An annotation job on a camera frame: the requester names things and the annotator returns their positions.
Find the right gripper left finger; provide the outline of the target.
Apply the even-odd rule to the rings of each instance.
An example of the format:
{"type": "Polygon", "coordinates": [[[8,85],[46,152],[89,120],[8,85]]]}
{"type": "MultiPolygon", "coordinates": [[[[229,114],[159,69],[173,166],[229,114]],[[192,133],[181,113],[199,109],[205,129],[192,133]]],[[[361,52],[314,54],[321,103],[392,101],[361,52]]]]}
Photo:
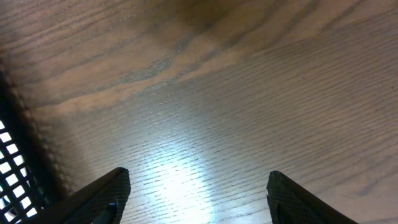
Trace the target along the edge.
{"type": "Polygon", "coordinates": [[[119,224],[130,192],[129,171],[117,167],[65,200],[29,218],[27,222],[119,224]]]}

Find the black plastic basket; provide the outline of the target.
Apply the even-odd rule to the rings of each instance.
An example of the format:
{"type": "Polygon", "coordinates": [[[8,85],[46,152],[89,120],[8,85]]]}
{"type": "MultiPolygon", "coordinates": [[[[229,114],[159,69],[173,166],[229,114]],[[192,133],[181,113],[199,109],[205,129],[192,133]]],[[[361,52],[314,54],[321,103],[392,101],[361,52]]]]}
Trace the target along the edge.
{"type": "Polygon", "coordinates": [[[78,207],[62,194],[31,121],[1,65],[1,223],[76,223],[78,207]]]}

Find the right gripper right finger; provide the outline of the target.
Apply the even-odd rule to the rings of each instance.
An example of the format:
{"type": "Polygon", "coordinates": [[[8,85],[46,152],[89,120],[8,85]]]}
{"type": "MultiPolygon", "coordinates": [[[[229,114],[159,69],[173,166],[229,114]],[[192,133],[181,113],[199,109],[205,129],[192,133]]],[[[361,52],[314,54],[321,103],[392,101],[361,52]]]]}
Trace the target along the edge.
{"type": "Polygon", "coordinates": [[[273,224],[357,224],[277,170],[269,174],[267,203],[273,224]]]}

